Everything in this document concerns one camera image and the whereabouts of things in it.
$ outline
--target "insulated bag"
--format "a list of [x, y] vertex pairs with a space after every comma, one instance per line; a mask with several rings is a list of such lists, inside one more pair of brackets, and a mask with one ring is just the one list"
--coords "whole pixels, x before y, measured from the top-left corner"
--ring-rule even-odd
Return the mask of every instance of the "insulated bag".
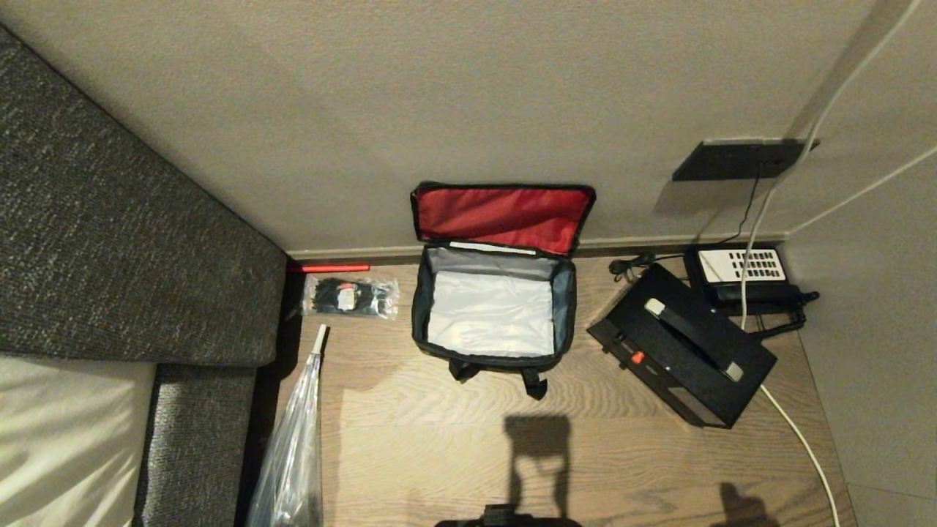
[[582, 185], [443, 185], [410, 194], [426, 242], [413, 297], [413, 340], [465, 381], [519, 371], [541, 399], [570, 349], [576, 312], [569, 254], [595, 203]]

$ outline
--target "open bag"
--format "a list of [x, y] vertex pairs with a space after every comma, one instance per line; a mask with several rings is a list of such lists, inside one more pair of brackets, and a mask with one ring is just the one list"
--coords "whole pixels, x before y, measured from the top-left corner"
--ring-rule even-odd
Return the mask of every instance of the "open bag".
[[573, 340], [569, 259], [595, 190], [581, 185], [442, 185], [410, 194], [426, 242], [413, 297], [413, 340], [464, 381], [482, 369], [519, 371], [528, 395]]
[[328, 328], [319, 326], [286, 410], [276, 423], [263, 456], [247, 527], [322, 525], [319, 375]]

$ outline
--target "white sheet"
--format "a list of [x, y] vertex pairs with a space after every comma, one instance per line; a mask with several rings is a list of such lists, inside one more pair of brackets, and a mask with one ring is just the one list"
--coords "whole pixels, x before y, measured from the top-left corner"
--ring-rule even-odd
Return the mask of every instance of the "white sheet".
[[155, 373], [0, 356], [0, 525], [129, 525]]
[[439, 271], [427, 336], [461, 354], [553, 354], [550, 282]]

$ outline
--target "black wall plate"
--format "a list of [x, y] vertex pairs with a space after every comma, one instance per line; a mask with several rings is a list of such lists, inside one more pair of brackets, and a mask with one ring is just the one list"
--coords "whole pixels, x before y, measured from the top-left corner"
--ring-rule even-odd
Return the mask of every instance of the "black wall plate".
[[[672, 181], [719, 181], [778, 177], [797, 161], [803, 141], [778, 139], [766, 141], [705, 141], [671, 176]], [[811, 150], [819, 145], [814, 141]]]

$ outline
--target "clear plastic bag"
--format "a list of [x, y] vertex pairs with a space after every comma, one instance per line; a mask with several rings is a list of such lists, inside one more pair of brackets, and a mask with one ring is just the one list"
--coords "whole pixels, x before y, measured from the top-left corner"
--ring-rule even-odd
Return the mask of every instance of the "clear plastic bag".
[[304, 316], [337, 313], [393, 320], [399, 297], [395, 279], [321, 279], [307, 275], [300, 312]]
[[276, 423], [250, 501], [247, 527], [322, 525], [319, 372], [327, 331], [325, 324], [319, 326], [316, 345]]

